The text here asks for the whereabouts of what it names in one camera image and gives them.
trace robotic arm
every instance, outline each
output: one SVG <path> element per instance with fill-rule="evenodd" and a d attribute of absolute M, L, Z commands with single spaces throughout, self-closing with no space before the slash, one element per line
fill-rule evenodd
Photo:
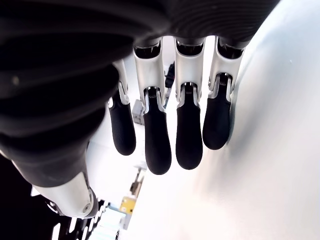
<path fill-rule="evenodd" d="M 0 149 L 61 215 L 94 217 L 89 139 L 109 100 L 116 149 L 136 137 L 124 64 L 134 49 L 144 106 L 145 156 L 157 175 L 171 165 L 161 37 L 175 37 L 176 156 L 196 168 L 204 144 L 229 137 L 230 94 L 244 48 L 278 0 L 4 0 L 0 3 Z M 215 35 L 201 135 L 205 38 Z"/>

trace black fingertip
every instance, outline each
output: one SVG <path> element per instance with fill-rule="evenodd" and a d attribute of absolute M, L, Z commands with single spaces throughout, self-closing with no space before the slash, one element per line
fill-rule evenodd
<path fill-rule="evenodd" d="M 116 91 L 112 101 L 109 111 L 114 146 L 120 154 L 128 156 L 135 151 L 137 143 L 130 103 L 121 102 L 119 91 Z"/>
<path fill-rule="evenodd" d="M 172 161 L 166 118 L 166 113 L 158 107 L 150 108 L 149 112 L 143 115 L 145 159 L 148 168 L 155 175 L 165 174 Z"/>
<path fill-rule="evenodd" d="M 203 142 L 211 150 L 221 149 L 230 133 L 230 106 L 226 97 L 208 98 L 203 123 Z"/>
<path fill-rule="evenodd" d="M 200 108 L 194 104 L 193 95 L 186 91 L 184 104 L 176 112 L 176 159 L 182 168 L 192 170 L 200 164 L 203 155 Z"/>

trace white wall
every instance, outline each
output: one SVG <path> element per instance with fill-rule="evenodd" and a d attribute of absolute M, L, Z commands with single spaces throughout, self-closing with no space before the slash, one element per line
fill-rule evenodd
<path fill-rule="evenodd" d="M 176 102 L 169 101 L 172 166 L 163 176 L 147 173 L 132 239 L 320 238 L 319 13 L 317 0 L 282 0 L 271 13 L 243 58 L 230 141 L 205 148 L 195 170 L 175 160 Z M 205 56 L 202 116 L 210 61 Z"/>

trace silver metal part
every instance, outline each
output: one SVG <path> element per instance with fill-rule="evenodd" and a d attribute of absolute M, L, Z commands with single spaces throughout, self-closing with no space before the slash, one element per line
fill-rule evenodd
<path fill-rule="evenodd" d="M 177 109 L 182 107 L 184 104 L 185 104 L 185 98 L 186 98 L 186 88 L 185 88 L 185 85 L 186 84 L 189 84 L 189 83 L 184 83 L 182 86 L 181 86 L 181 98 L 180 98 L 180 102 L 178 104 L 178 106 L 176 107 Z M 195 85 L 193 85 L 193 103 L 195 106 L 197 106 L 198 108 L 200 108 L 200 104 L 198 102 L 198 98 L 197 98 L 197 87 Z"/>
<path fill-rule="evenodd" d="M 166 102 L 165 74 L 162 60 L 162 43 L 160 43 L 160 46 L 161 49 L 159 54 L 153 58 L 139 58 L 133 51 L 140 91 L 140 99 L 143 107 L 146 106 L 144 90 L 149 87 L 159 88 L 161 93 L 161 105 L 165 105 Z"/>
<path fill-rule="evenodd" d="M 149 92 L 148 90 L 150 88 L 154 88 L 154 87 L 148 87 L 148 89 L 145 91 L 145 96 L 144 96 L 144 102 L 145 102 L 145 106 L 143 107 L 143 114 L 147 114 L 149 112 Z M 157 105 L 158 105 L 158 109 L 161 111 L 161 112 L 166 112 L 165 108 L 162 106 L 162 99 L 161 99 L 161 93 L 160 93 L 160 90 L 159 88 L 156 89 L 156 102 L 157 102 Z"/>
<path fill-rule="evenodd" d="M 122 84 L 122 89 L 123 89 L 124 95 L 127 95 L 128 94 L 128 83 L 127 83 L 125 62 L 121 59 L 119 61 L 114 61 L 112 64 L 118 70 L 119 82 Z"/>
<path fill-rule="evenodd" d="M 231 103 L 231 93 L 232 93 L 232 78 L 230 75 L 228 75 L 228 81 L 226 85 L 226 100 Z M 215 99 L 218 96 L 219 92 L 219 86 L 220 86 L 220 75 L 216 76 L 214 82 L 213 82 L 213 90 L 209 92 L 208 98 L 209 99 Z"/>
<path fill-rule="evenodd" d="M 214 87 L 215 87 L 216 77 L 220 73 L 229 74 L 232 77 L 232 84 L 233 85 L 235 84 L 237 80 L 238 72 L 239 72 L 240 63 L 244 55 L 244 53 L 242 53 L 242 55 L 236 59 L 229 59 L 229 58 L 223 57 L 218 51 L 218 41 L 219 41 L 219 38 L 216 36 L 212 63 L 211 63 L 210 77 L 209 77 L 209 90 L 213 92 L 215 92 Z"/>
<path fill-rule="evenodd" d="M 42 196 L 54 202 L 61 213 L 68 217 L 85 218 L 94 206 L 93 193 L 88 189 L 83 172 L 60 186 L 33 186 Z"/>
<path fill-rule="evenodd" d="M 161 112 L 165 113 L 166 110 L 165 110 L 165 108 L 163 107 L 161 95 L 162 95 L 162 94 L 160 93 L 160 90 L 157 89 L 157 90 L 156 90 L 156 102 L 157 102 L 157 104 L 158 104 L 159 110 L 160 110 Z"/>
<path fill-rule="evenodd" d="M 204 67 L 205 42 L 202 51 L 193 56 L 183 55 L 178 51 L 177 41 L 175 41 L 175 91 L 176 100 L 181 101 L 182 85 L 184 83 L 194 83 L 197 85 L 197 100 L 201 98 L 202 76 Z"/>
<path fill-rule="evenodd" d="M 113 62 L 112 64 L 118 70 L 118 73 L 119 73 L 118 90 L 119 90 L 121 102 L 123 105 L 128 105 L 130 103 L 130 100 L 128 97 L 128 83 L 127 83 L 125 62 L 121 59 L 119 61 Z"/>
<path fill-rule="evenodd" d="M 143 115 L 147 114 L 149 112 L 149 93 L 148 90 L 145 91 L 145 96 L 144 96 L 144 102 L 145 104 L 143 106 Z"/>
<path fill-rule="evenodd" d="M 120 95 L 120 100 L 123 105 L 128 105 L 130 103 L 128 95 L 125 94 L 125 89 L 122 85 L 122 82 L 118 82 L 118 89 L 119 89 L 119 95 Z"/>
<path fill-rule="evenodd" d="M 113 105 L 114 105 L 114 100 L 112 99 L 112 97 L 110 97 L 108 101 L 108 108 L 112 108 Z"/>

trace metal joint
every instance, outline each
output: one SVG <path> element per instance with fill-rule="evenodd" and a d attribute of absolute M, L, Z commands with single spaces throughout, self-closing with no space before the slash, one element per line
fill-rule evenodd
<path fill-rule="evenodd" d="M 148 87 L 144 92 L 145 92 L 145 95 L 144 95 L 144 102 L 145 102 L 145 106 L 143 106 L 143 114 L 147 114 L 149 112 L 149 109 L 150 109 L 150 102 L 149 102 L 149 89 L 150 88 L 156 88 L 156 102 L 157 102 L 157 106 L 158 106 L 158 109 L 165 113 L 166 110 L 165 108 L 163 107 L 162 105 L 162 98 L 161 98 L 161 92 L 160 92 L 160 89 L 158 87 Z"/>
<path fill-rule="evenodd" d="M 164 106 L 166 102 L 165 96 L 165 74 L 162 60 L 162 43 L 160 42 L 159 54 L 152 58 L 140 58 L 136 52 L 133 51 L 136 73 L 138 79 L 138 86 L 140 92 L 140 100 L 142 106 L 147 109 L 145 89 L 149 87 L 156 87 L 160 93 L 160 105 Z"/>
<path fill-rule="evenodd" d="M 184 83 L 181 86 L 181 98 L 180 98 L 180 102 L 178 104 L 178 106 L 176 107 L 177 109 L 182 107 L 185 104 L 185 99 L 186 99 L 186 84 L 192 84 L 193 85 L 193 92 L 192 92 L 192 96 L 193 96 L 193 103 L 195 106 L 197 106 L 198 108 L 200 108 L 200 104 L 198 102 L 198 91 L 197 91 L 197 86 L 194 83 Z"/>
<path fill-rule="evenodd" d="M 120 95 L 120 100 L 123 105 L 128 105 L 130 103 L 128 95 L 125 94 L 125 89 L 122 85 L 122 82 L 119 81 L 118 83 L 118 89 L 119 89 L 119 95 Z"/>
<path fill-rule="evenodd" d="M 128 83 L 127 83 L 125 62 L 121 59 L 119 61 L 114 61 L 112 64 L 118 70 L 119 82 L 122 85 L 124 95 L 127 95 L 128 94 Z"/>
<path fill-rule="evenodd" d="M 228 74 L 225 98 L 229 103 L 231 103 L 232 82 L 233 82 L 232 77 Z M 214 80 L 213 90 L 210 91 L 208 94 L 209 99 L 215 99 L 218 96 L 219 86 L 220 86 L 220 74 L 218 74 Z"/>
<path fill-rule="evenodd" d="M 178 41 L 175 41 L 175 93 L 176 100 L 180 103 L 182 101 L 183 84 L 194 83 L 196 85 L 196 98 L 197 105 L 201 98 L 201 87 L 203 78 L 203 63 L 204 63 L 204 50 L 205 42 L 197 47 L 201 47 L 200 53 L 195 55 L 182 54 L 177 48 Z"/>
<path fill-rule="evenodd" d="M 242 55 L 235 59 L 229 59 L 226 57 L 223 57 L 219 51 L 218 51 L 218 44 L 219 44 L 219 37 L 215 37 L 215 44 L 214 44 L 214 51 L 213 51 L 213 57 L 212 57 L 212 63 L 211 63 L 211 71 L 210 71 L 210 77 L 209 77 L 209 90 L 211 91 L 210 95 L 215 95 L 216 93 L 216 82 L 219 80 L 219 74 L 226 73 L 231 77 L 232 83 L 230 86 L 230 89 L 234 89 L 235 82 L 238 77 L 238 72 L 241 64 L 242 57 L 244 55 L 244 51 L 242 52 Z"/>

